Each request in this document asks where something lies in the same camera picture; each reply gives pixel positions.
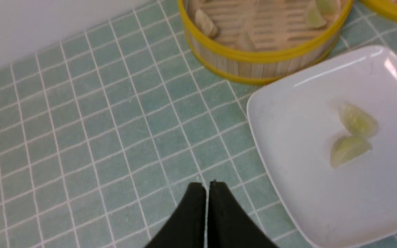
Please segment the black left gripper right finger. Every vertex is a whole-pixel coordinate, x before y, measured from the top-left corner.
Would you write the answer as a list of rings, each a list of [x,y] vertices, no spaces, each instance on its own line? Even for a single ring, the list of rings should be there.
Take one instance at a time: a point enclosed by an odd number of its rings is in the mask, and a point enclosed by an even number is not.
[[[208,196],[208,248],[276,248],[251,220],[224,182],[212,181]]]

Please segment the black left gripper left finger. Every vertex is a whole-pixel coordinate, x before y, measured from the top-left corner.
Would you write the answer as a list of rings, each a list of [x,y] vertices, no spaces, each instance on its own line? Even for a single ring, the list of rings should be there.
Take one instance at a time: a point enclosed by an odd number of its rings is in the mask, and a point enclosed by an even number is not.
[[[146,248],[203,248],[206,190],[189,183],[181,202]]]

